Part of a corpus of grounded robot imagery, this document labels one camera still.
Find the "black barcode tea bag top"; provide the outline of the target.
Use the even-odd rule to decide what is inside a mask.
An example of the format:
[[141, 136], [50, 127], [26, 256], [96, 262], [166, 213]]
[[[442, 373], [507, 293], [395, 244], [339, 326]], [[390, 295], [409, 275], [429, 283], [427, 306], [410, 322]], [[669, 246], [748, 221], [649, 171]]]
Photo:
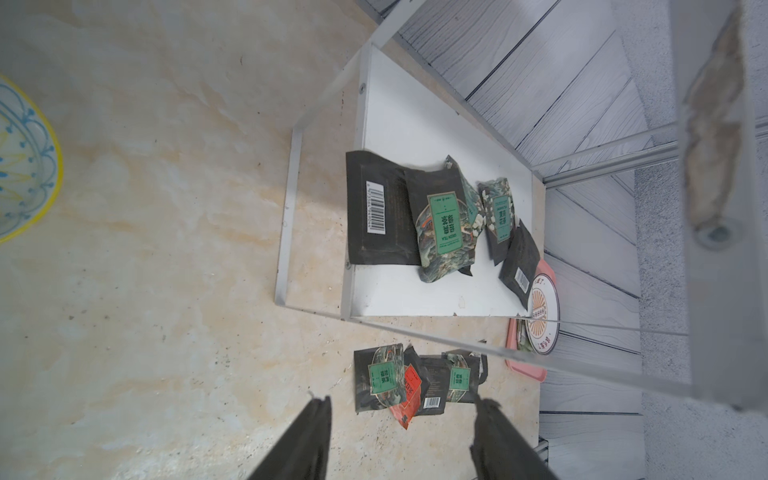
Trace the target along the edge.
[[482, 385], [486, 382], [489, 375], [488, 358], [485, 354], [480, 355], [480, 368], [478, 384]]

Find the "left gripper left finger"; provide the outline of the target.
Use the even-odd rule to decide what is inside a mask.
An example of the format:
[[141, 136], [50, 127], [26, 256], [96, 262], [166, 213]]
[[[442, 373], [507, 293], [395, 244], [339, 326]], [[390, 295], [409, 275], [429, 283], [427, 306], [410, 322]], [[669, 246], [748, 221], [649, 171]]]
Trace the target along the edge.
[[325, 479], [331, 429], [331, 398], [312, 398], [247, 479]]

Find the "green tea bag top shelf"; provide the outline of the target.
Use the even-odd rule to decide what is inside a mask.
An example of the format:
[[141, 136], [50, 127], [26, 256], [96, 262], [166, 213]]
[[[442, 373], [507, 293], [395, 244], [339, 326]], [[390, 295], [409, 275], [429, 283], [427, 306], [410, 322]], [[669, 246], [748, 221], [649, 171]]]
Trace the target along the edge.
[[385, 410], [406, 400], [401, 343], [356, 350], [353, 360], [357, 413]]

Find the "black barcode tea bag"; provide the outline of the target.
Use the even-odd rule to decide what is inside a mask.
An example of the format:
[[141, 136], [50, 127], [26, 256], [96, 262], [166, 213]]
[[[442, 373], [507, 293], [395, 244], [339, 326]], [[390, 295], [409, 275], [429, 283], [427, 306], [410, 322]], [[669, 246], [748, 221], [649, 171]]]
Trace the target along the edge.
[[500, 271], [501, 282], [528, 310], [531, 287], [541, 255], [532, 234], [523, 223], [513, 232], [507, 255]]
[[485, 354], [480, 355], [480, 368], [478, 384], [482, 385], [486, 382], [489, 375], [488, 358]]
[[407, 169], [373, 152], [346, 154], [348, 257], [353, 265], [420, 264]]

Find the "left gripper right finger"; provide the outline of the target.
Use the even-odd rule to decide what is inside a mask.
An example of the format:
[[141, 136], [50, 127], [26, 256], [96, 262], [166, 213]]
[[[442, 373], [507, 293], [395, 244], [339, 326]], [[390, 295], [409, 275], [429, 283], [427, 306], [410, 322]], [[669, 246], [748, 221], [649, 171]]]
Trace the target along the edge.
[[477, 397], [477, 416], [470, 454], [477, 478], [556, 479], [493, 399]]

